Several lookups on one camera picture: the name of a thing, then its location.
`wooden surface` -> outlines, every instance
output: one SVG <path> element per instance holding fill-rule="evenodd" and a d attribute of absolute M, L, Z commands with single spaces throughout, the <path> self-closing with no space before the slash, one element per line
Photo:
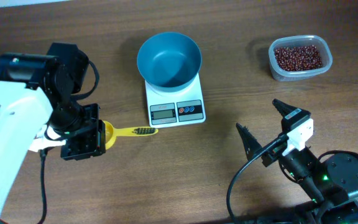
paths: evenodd
<path fill-rule="evenodd" d="M 46 223 L 200 223 L 228 221 L 226 190 L 246 161 L 235 123 L 262 144 L 280 132 L 278 98 L 312 112 L 316 154 L 358 152 L 358 1 L 70 1 L 0 9 L 0 55 L 45 54 L 54 41 L 78 44 L 101 74 L 81 104 L 99 103 L 115 127 L 148 125 L 144 81 L 136 67 L 141 44 L 174 30 L 203 53 L 200 72 L 207 120 L 162 129 L 151 138 L 119 138 L 100 157 L 64 161 L 50 152 Z M 299 82 L 276 82 L 268 67 L 277 38 L 316 34 L 333 55 L 331 69 Z M 89 72 L 84 90 L 93 84 Z M 42 213 L 39 155 L 29 152 L 2 218 L 35 223 Z M 255 162 L 232 194 L 238 215 L 309 200 L 278 164 Z"/>

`dark red beads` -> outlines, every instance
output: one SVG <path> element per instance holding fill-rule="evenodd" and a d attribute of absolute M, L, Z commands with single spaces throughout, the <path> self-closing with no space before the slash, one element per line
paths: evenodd
<path fill-rule="evenodd" d="M 281 47 L 274 50 L 280 68 L 288 72 L 312 70 L 323 67 L 320 53 L 316 46 Z"/>

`clear plastic container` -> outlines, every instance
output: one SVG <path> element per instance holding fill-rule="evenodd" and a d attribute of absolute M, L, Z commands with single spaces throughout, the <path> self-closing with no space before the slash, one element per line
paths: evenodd
<path fill-rule="evenodd" d="M 316 46 L 317 50 L 320 52 L 321 61 L 323 63 L 322 68 L 298 72 L 288 72 L 278 66 L 274 56 L 275 49 L 279 49 L 280 47 L 303 47 L 311 45 Z M 297 81 L 311 78 L 327 72 L 333 64 L 333 56 L 329 51 L 327 43 L 321 37 L 316 35 L 298 35 L 277 39 L 269 47 L 268 57 L 270 59 L 270 70 L 272 71 L 273 78 L 277 81 Z"/>

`yellow slotted spoon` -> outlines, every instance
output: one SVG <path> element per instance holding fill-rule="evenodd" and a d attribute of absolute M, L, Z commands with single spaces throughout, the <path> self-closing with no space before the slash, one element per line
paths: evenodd
<path fill-rule="evenodd" d="M 151 127 L 133 127 L 133 128 L 115 128 L 108 121 L 103 121 L 106 127 L 106 150 L 108 150 L 117 139 L 117 136 L 142 137 L 158 133 L 157 128 Z"/>

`white scale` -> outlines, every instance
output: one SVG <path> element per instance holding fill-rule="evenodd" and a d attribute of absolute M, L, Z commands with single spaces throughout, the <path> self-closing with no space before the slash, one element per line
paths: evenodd
<path fill-rule="evenodd" d="M 176 92 L 158 90 L 147 81 L 145 85 L 151 127 L 167 128 L 205 121 L 203 93 L 198 74 L 190 85 Z"/>

